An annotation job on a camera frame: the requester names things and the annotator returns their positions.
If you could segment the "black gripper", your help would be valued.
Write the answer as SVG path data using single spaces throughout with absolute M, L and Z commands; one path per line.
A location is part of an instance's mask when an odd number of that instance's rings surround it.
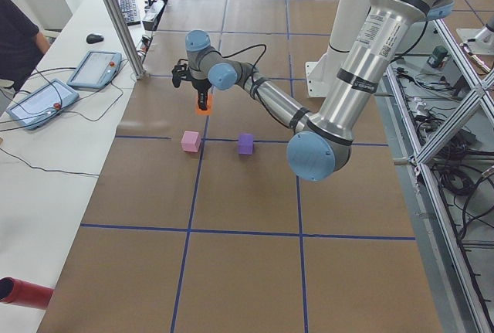
M 194 78 L 192 81 L 192 86 L 198 92 L 198 109 L 199 110 L 208 110 L 208 91 L 211 88 L 211 83 L 208 78 L 204 79 L 196 79 Z

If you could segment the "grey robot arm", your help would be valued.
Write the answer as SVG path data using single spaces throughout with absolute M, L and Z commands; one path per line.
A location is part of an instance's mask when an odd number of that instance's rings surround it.
M 418 22 L 449 15 L 454 0 L 340 0 L 327 51 L 306 73 L 326 98 L 317 112 L 281 91 L 257 66 L 230 60 L 215 49 L 209 34 L 185 38 L 188 68 L 184 78 L 198 92 L 200 108 L 214 87 L 241 87 L 283 126 L 293 131 L 286 151 L 300 178 L 317 182 L 350 159 L 353 128 L 408 30 Z

